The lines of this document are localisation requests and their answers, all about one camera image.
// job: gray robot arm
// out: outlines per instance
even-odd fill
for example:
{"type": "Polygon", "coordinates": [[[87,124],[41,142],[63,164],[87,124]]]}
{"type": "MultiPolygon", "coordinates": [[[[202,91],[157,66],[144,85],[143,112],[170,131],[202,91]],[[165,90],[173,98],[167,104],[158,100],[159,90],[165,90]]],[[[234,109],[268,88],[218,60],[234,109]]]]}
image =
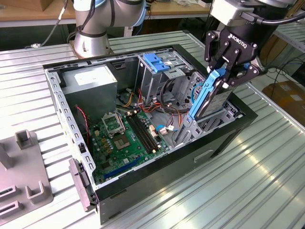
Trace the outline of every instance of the gray robot arm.
{"type": "MultiPolygon", "coordinates": [[[[89,13],[90,0],[75,0],[76,26],[82,26],[89,13]]],[[[96,0],[95,12],[76,34],[74,49],[82,57],[109,54],[106,30],[109,27],[138,26],[146,13],[145,0],[96,0]]]]}

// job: white label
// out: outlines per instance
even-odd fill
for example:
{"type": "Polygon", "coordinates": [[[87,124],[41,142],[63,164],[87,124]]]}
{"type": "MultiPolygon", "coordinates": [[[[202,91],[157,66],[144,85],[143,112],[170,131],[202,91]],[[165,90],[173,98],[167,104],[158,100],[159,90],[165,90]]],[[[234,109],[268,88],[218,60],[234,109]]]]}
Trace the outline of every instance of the white label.
{"type": "Polygon", "coordinates": [[[283,88],[285,91],[291,90],[291,88],[288,85],[281,85],[281,88],[283,88]]]}
{"type": "Polygon", "coordinates": [[[208,108],[204,112],[204,116],[209,115],[215,111],[218,111],[221,106],[224,104],[228,96],[230,95],[231,91],[215,95],[213,100],[208,104],[208,108]]]}
{"type": "Polygon", "coordinates": [[[95,82],[101,82],[103,85],[105,85],[116,81],[106,66],[77,73],[74,77],[79,86],[95,82]]]}
{"type": "Polygon", "coordinates": [[[296,101],[302,101],[302,98],[300,96],[298,96],[297,94],[291,94],[290,96],[296,101]]]}
{"type": "Polygon", "coordinates": [[[173,131],[174,126],[173,126],[173,125],[169,125],[169,126],[167,127],[167,129],[169,129],[169,130],[173,131]]]}
{"type": "Polygon", "coordinates": [[[172,65],[172,62],[170,61],[167,61],[167,62],[164,62],[165,65],[172,65]]]}

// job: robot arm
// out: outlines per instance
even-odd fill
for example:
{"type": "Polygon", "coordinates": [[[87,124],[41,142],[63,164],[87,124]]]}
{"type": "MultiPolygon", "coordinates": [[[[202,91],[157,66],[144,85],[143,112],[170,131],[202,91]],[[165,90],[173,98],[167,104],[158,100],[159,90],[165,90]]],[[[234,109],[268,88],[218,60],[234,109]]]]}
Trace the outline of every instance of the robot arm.
{"type": "Polygon", "coordinates": [[[106,30],[109,27],[141,25],[146,13],[145,0],[74,0],[78,32],[74,49],[82,57],[109,54],[106,30]],[[85,23],[94,2],[91,18],[85,23]]]}
{"type": "Polygon", "coordinates": [[[214,0],[211,15],[225,25],[222,31],[208,31],[204,60],[208,72],[203,89],[189,112],[198,120],[225,101],[235,87],[264,73],[258,59],[263,45],[278,25],[305,17],[284,19],[295,0],[214,0]]]}

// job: red wire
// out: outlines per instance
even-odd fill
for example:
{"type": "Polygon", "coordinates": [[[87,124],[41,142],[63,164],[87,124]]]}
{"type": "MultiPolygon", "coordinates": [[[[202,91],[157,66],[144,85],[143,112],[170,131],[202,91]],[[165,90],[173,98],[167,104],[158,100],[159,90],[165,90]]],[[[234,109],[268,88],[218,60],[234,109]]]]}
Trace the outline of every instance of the red wire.
{"type": "Polygon", "coordinates": [[[82,116],[85,119],[86,131],[87,131],[87,145],[89,145],[89,128],[88,128],[87,117],[86,117],[84,111],[82,111],[82,109],[80,109],[78,106],[76,106],[76,108],[81,112],[82,116]]]}

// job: aluminum table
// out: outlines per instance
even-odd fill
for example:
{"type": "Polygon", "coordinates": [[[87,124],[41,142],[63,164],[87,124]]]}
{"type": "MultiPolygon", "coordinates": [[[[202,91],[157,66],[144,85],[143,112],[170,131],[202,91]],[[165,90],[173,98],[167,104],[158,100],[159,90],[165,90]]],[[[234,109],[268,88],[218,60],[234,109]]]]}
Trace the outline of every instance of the aluminum table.
{"type": "MultiPolygon", "coordinates": [[[[118,52],[181,44],[203,62],[204,46],[182,31],[110,40],[118,52]]],[[[83,211],[42,64],[76,59],[69,45],[0,52],[0,139],[35,131],[54,200],[1,229],[100,228],[83,211]]],[[[103,228],[298,228],[305,223],[304,127],[252,85],[235,93],[258,117],[219,156],[108,221],[103,228]]]]}

